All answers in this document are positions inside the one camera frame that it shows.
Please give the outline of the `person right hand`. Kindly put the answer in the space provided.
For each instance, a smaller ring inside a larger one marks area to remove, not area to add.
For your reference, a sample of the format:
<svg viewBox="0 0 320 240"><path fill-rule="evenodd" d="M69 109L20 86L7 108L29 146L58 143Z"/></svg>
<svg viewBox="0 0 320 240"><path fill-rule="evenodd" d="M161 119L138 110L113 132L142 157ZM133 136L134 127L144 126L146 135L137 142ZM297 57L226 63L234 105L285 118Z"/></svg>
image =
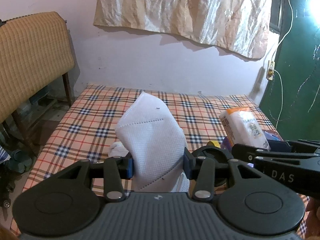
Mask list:
<svg viewBox="0 0 320 240"><path fill-rule="evenodd" d="M306 210L308 211L308 217L306 219L305 239L319 239L319 200L311 198Z"/></svg>

